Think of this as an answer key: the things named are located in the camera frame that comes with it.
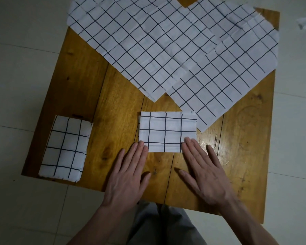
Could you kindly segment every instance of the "pants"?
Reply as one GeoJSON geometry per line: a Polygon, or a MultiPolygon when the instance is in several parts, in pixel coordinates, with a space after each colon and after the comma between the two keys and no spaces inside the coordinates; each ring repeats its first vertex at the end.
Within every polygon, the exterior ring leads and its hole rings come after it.
{"type": "Polygon", "coordinates": [[[181,208],[141,201],[127,245],[206,245],[181,208]]]}

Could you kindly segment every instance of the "tile floor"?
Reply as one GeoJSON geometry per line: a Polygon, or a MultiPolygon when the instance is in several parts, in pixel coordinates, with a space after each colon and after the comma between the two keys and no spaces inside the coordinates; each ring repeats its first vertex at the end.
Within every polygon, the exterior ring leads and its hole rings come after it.
{"type": "MultiPolygon", "coordinates": [[[[71,0],[0,0],[0,244],[66,244],[103,194],[20,176],[61,48],[71,0]]],[[[265,228],[306,244],[306,0],[233,0],[281,12],[265,228]]],[[[209,245],[239,244],[222,217],[187,211],[209,245]]],[[[129,212],[109,242],[123,244],[129,212]]]]}

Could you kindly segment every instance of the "wooden table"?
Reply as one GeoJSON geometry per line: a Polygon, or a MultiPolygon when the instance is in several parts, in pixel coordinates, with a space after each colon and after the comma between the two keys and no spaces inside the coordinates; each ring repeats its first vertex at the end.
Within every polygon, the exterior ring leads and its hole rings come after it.
{"type": "MultiPolygon", "coordinates": [[[[196,0],[180,0],[188,6],[196,0]]],[[[275,28],[279,12],[258,9],[275,28]]],[[[239,198],[263,223],[275,71],[270,73],[204,133],[198,141],[211,144],[239,198]]],[[[104,191],[111,165],[121,148],[137,141],[141,111],[181,111],[164,94],[153,103],[68,28],[22,175],[38,177],[55,115],[94,123],[81,180],[72,183],[104,191]]],[[[202,212],[216,213],[184,184],[176,169],[188,170],[181,153],[149,153],[144,171],[152,177],[143,199],[202,212]]]]}

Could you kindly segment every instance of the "hand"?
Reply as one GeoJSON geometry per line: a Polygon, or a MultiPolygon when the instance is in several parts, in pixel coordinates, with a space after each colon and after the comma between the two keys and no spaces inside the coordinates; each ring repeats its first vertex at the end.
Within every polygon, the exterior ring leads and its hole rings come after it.
{"type": "Polygon", "coordinates": [[[208,145],[208,154],[206,154],[195,139],[190,140],[185,137],[184,141],[181,144],[181,149],[196,178],[194,179],[189,173],[179,170],[184,181],[209,205],[220,208],[230,201],[236,200],[237,196],[213,148],[208,145]]]}
{"type": "Polygon", "coordinates": [[[136,205],[151,177],[151,173],[149,173],[141,182],[147,153],[148,148],[144,146],[143,141],[134,143],[124,160],[125,150],[120,151],[108,180],[101,206],[111,207],[114,211],[123,214],[136,205]]]}

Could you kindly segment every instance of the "person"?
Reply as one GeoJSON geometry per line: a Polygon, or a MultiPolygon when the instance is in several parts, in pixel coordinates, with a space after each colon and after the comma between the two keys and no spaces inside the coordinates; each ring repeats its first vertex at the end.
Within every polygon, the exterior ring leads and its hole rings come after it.
{"type": "MultiPolygon", "coordinates": [[[[181,148],[194,177],[183,170],[180,176],[207,205],[219,210],[242,244],[278,244],[237,198],[210,145],[206,154],[195,139],[186,137],[181,148]]],[[[143,141],[134,143],[126,156],[124,149],[120,151],[101,206],[69,245],[107,242],[122,215],[136,206],[148,185],[151,173],[141,181],[147,153],[143,141]]],[[[183,209],[165,205],[159,209],[155,203],[139,202],[127,244],[206,243],[183,209]]]]}

